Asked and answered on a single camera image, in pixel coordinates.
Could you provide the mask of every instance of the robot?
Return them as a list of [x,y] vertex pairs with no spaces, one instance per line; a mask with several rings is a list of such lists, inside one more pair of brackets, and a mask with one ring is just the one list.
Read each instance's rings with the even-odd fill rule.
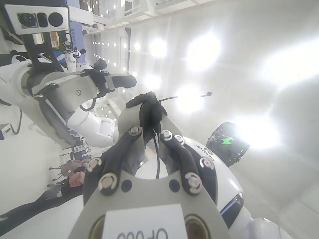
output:
[[[41,49],[47,48],[52,63],[40,63],[39,46],[32,39],[39,26],[33,22],[33,27],[20,28],[14,23],[19,21],[20,13],[28,12],[26,18],[32,18],[43,4],[33,1],[34,6],[29,8],[30,2],[24,5],[25,0],[15,1],[17,13],[9,10],[12,0],[0,1],[4,3],[0,9],[5,14],[0,24],[22,36],[30,55],[28,60],[0,67],[0,76],[5,81],[0,84],[1,99],[18,105],[62,147],[75,144],[68,128],[79,132],[95,147],[115,142],[112,132],[115,125],[91,117],[83,110],[89,108],[82,105],[89,99],[95,103],[95,99],[115,87],[134,86],[136,80],[93,68],[64,72],[51,52],[46,33]],[[51,14],[67,9],[62,1],[45,1]],[[67,11],[63,19],[68,19]],[[87,166],[84,209],[69,239],[291,238],[277,224],[263,218],[253,219],[246,209],[244,191],[228,167],[240,160],[249,145],[237,141],[232,126],[221,125],[206,147],[183,136],[155,94],[149,92],[126,104],[118,119],[118,132],[116,144]],[[147,169],[148,163],[141,166],[141,162],[150,140],[155,143],[157,166]],[[235,140],[225,157],[220,147],[226,145],[220,140]],[[217,154],[209,147],[218,150]]]

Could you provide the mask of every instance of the ceiling light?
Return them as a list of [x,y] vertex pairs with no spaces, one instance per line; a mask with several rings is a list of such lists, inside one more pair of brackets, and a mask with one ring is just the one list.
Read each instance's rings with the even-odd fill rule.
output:
[[139,43],[135,43],[134,48],[135,48],[135,50],[140,50],[141,45]]
[[166,43],[163,39],[156,38],[154,39],[151,44],[151,54],[154,57],[165,57],[167,52]]
[[148,91],[157,90],[161,86],[161,78],[158,75],[147,75],[143,83]]
[[188,68],[192,71],[203,71],[210,67],[219,56],[220,49],[220,42],[212,34],[197,38],[188,47]]
[[230,122],[237,126],[237,135],[251,148],[271,148],[279,144],[278,131],[268,116],[247,115]]
[[204,99],[198,87],[195,85],[187,85],[182,87],[178,92],[176,100],[177,107],[184,113],[190,113],[200,110],[203,107]]
[[262,69],[269,81],[285,87],[319,73],[319,39],[299,44],[272,55]]

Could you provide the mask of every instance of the screw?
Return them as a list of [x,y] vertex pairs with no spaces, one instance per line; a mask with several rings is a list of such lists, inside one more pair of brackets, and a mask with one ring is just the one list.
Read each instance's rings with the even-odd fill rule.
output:
[[113,172],[109,172],[104,174],[101,179],[99,180],[99,191],[103,189],[111,188],[113,190],[117,184],[117,177]]
[[99,157],[91,159],[87,165],[88,172],[92,172],[93,169],[96,167],[96,165],[101,165],[101,164],[102,164],[102,160]]
[[169,130],[162,131],[164,140],[171,140],[173,138],[173,134]]
[[137,135],[138,133],[139,133],[139,128],[138,127],[136,127],[136,126],[134,126],[134,127],[132,127],[130,130],[129,130],[129,134],[131,135],[131,136],[135,136],[135,135]]
[[202,168],[211,168],[212,170],[214,169],[214,163],[212,160],[208,157],[201,157],[199,160],[199,164],[201,165]]
[[188,179],[188,184],[190,186],[189,191],[192,194],[198,194],[202,190],[202,180],[194,172],[188,172],[185,174],[185,178]]
[[178,142],[181,144],[181,145],[184,145],[185,144],[185,140],[182,136],[180,135],[175,135],[175,138],[178,140]]
[[137,132],[139,132],[139,128],[134,126],[131,128],[131,132],[132,134],[136,134]]

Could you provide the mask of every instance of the camera lens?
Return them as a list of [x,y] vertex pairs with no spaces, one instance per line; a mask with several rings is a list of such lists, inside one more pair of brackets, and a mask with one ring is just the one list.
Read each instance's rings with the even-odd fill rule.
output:
[[18,13],[19,22],[25,27],[37,27],[37,20],[34,13]]

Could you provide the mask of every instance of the cable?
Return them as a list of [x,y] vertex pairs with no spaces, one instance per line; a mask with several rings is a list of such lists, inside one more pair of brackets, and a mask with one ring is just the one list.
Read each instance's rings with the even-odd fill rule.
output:
[[93,99],[93,102],[92,102],[92,106],[91,106],[91,107],[89,107],[89,108],[84,108],[82,105],[80,105],[80,109],[82,109],[83,111],[90,111],[90,110],[94,109],[95,103],[96,103],[96,99]]
[[14,131],[12,125],[10,124],[11,130],[12,130],[12,132],[13,132],[15,135],[18,135],[19,132],[20,132],[21,121],[22,121],[22,110],[20,110],[20,121],[19,121],[19,126],[18,126],[18,129],[17,129],[17,132]]
[[166,98],[166,99],[161,99],[159,100],[159,102],[162,102],[162,101],[165,101],[165,100],[169,100],[169,99],[177,99],[178,97],[169,97],[169,98]]
[[[207,92],[207,94],[206,95],[202,95],[202,96],[199,96],[200,98],[202,98],[202,97],[209,97],[209,96],[211,96],[212,95],[212,92]],[[162,102],[162,101],[165,101],[165,100],[169,100],[169,99],[177,99],[177,98],[179,98],[178,96],[176,96],[176,97],[169,97],[169,98],[166,98],[166,99],[161,99],[161,100],[159,100],[159,102]]]
[[157,172],[156,172],[156,179],[160,177],[160,154],[159,154],[159,149],[157,147],[157,143],[155,140],[155,136],[153,137],[154,145],[155,145],[155,150],[156,150],[156,158],[157,158]]

